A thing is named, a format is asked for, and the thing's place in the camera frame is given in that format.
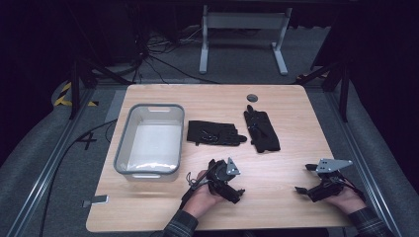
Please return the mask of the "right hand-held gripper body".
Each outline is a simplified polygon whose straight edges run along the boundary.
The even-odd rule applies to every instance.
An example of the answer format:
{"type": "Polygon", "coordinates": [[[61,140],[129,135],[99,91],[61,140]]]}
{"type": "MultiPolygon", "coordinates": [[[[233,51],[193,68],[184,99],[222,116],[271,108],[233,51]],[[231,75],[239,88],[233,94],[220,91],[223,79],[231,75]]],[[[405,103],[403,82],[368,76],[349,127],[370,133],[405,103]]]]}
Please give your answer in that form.
{"type": "Polygon", "coordinates": [[[320,159],[317,171],[314,171],[320,178],[320,184],[309,190],[311,200],[317,202],[339,195],[345,187],[345,178],[340,170],[352,164],[350,160],[320,159]]]}

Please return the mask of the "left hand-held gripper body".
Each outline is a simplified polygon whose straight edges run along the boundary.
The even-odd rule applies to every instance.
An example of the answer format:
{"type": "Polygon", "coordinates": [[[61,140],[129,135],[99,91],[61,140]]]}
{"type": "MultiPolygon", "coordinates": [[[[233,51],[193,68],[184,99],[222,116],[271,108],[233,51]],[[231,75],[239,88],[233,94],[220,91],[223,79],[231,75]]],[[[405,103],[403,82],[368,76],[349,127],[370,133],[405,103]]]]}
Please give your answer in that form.
{"type": "Polygon", "coordinates": [[[210,170],[210,192],[213,195],[221,196],[225,199],[231,199],[235,190],[228,182],[231,181],[240,171],[231,158],[227,161],[215,161],[216,165],[210,170]]]}

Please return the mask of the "black glove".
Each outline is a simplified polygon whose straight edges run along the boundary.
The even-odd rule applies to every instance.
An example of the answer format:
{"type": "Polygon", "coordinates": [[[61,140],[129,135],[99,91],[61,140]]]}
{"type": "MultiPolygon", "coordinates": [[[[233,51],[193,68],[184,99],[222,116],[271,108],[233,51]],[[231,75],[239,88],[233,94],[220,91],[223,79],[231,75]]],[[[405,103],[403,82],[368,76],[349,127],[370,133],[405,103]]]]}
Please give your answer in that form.
{"type": "Polygon", "coordinates": [[[196,145],[238,146],[247,141],[247,137],[238,133],[233,123],[190,120],[187,140],[196,145]]]}
{"type": "Polygon", "coordinates": [[[256,111],[248,105],[243,114],[251,136],[251,143],[258,153],[281,150],[279,138],[266,112],[256,111]]]}

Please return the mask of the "grey plastic bin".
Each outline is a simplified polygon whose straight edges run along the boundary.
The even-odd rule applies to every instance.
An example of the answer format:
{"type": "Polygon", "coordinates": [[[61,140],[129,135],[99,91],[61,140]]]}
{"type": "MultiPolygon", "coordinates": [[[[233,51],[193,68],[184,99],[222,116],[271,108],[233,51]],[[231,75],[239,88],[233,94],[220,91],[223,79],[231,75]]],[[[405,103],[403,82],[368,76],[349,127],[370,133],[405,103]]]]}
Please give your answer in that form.
{"type": "Polygon", "coordinates": [[[178,178],[185,112],[176,104],[130,108],[114,159],[129,181],[174,182],[178,178]]]}

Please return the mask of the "person's right hand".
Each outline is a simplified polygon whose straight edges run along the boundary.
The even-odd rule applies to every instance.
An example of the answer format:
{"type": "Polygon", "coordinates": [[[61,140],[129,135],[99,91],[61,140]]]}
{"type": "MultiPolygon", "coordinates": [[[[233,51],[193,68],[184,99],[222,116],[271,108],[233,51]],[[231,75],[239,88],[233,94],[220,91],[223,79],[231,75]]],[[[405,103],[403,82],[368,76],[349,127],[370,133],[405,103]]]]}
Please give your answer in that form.
{"type": "Polygon", "coordinates": [[[347,215],[367,206],[365,202],[350,188],[344,188],[338,196],[327,197],[325,201],[335,205],[347,215]]]}

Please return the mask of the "black metal stand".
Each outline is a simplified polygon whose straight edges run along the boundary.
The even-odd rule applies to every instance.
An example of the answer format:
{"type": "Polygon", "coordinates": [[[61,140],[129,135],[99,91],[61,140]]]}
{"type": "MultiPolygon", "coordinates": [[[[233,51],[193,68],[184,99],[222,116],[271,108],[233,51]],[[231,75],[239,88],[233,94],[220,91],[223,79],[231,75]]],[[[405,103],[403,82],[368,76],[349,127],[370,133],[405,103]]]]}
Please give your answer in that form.
{"type": "Polygon", "coordinates": [[[338,111],[342,121],[347,122],[347,102],[350,78],[346,63],[333,62],[327,66],[322,66],[307,75],[298,75],[293,84],[304,85],[316,78],[320,78],[323,74],[325,74],[325,79],[321,85],[321,88],[324,92],[333,92],[337,86],[340,86],[338,111]]]}
{"type": "Polygon", "coordinates": [[[127,81],[105,66],[90,59],[78,57],[73,63],[70,75],[72,103],[70,119],[74,119],[81,109],[80,83],[83,83],[87,89],[94,89],[98,84],[97,76],[93,73],[94,70],[99,71],[119,84],[132,85],[132,82],[127,81]]]}

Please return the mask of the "grey tape strip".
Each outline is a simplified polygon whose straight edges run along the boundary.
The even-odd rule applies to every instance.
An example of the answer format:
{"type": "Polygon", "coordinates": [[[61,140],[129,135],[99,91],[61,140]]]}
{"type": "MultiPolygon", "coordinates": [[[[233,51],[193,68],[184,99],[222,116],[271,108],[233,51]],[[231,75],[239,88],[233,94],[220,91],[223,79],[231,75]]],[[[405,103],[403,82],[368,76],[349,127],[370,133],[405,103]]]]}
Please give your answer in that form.
{"type": "Polygon", "coordinates": [[[101,203],[107,203],[109,201],[108,195],[102,195],[102,196],[94,196],[91,199],[86,199],[82,201],[82,207],[87,208],[94,204],[101,204],[101,203]]]}

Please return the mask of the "yellow black hazard tape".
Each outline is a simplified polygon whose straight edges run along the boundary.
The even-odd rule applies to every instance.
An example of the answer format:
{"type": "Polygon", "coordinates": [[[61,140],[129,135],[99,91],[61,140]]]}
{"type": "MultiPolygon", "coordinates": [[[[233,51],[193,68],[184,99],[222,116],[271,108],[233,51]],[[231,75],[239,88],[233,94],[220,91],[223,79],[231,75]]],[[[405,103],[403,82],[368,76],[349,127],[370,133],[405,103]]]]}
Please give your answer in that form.
{"type": "Polygon", "coordinates": [[[67,82],[67,83],[64,84],[62,90],[60,91],[60,93],[57,97],[57,99],[53,103],[55,106],[68,106],[68,107],[72,106],[72,102],[65,99],[65,97],[68,94],[71,86],[72,86],[71,82],[67,82]]]}

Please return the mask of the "aluminium rail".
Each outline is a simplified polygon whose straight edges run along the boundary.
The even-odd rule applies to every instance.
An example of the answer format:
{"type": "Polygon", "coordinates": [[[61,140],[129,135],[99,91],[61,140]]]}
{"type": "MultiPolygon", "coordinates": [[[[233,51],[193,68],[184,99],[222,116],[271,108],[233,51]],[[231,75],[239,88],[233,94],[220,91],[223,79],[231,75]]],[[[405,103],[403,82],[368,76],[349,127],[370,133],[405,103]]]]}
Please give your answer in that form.
{"type": "Polygon", "coordinates": [[[94,89],[85,89],[80,96],[81,109],[76,117],[70,119],[69,116],[64,120],[59,136],[52,142],[53,148],[51,152],[46,156],[39,175],[35,177],[31,190],[26,196],[25,202],[22,204],[19,213],[8,229],[5,237],[22,237],[39,203],[42,201],[43,195],[51,187],[53,176],[64,157],[65,150],[70,147],[69,143],[72,132],[80,121],[84,110],[88,107],[94,92],[94,89]]]}
{"type": "Polygon", "coordinates": [[[383,220],[383,222],[388,226],[393,234],[396,237],[402,237],[400,230],[388,208],[388,205],[384,200],[382,191],[378,187],[377,181],[374,178],[372,171],[368,167],[368,164],[365,161],[365,157],[357,141],[355,140],[349,125],[341,118],[337,99],[333,96],[332,93],[325,93],[324,96],[333,112],[335,119],[337,119],[340,129],[342,130],[345,140],[349,146],[352,160],[366,190],[366,197],[374,207],[377,215],[383,220]]]}

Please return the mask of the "white metal desk frame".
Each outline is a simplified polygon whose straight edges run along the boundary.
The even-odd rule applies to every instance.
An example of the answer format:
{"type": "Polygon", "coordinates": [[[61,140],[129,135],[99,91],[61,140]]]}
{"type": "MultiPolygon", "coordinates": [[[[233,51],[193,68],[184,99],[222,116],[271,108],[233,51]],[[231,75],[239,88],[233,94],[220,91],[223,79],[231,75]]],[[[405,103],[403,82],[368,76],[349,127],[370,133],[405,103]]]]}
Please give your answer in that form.
{"type": "Polygon", "coordinates": [[[281,75],[289,73],[284,57],[282,45],[292,15],[292,8],[287,8],[281,13],[221,13],[210,12],[209,6],[203,7],[202,16],[202,48],[200,57],[199,72],[206,74],[209,61],[209,29],[237,29],[237,30],[274,30],[279,33],[276,41],[271,43],[281,75]]]}

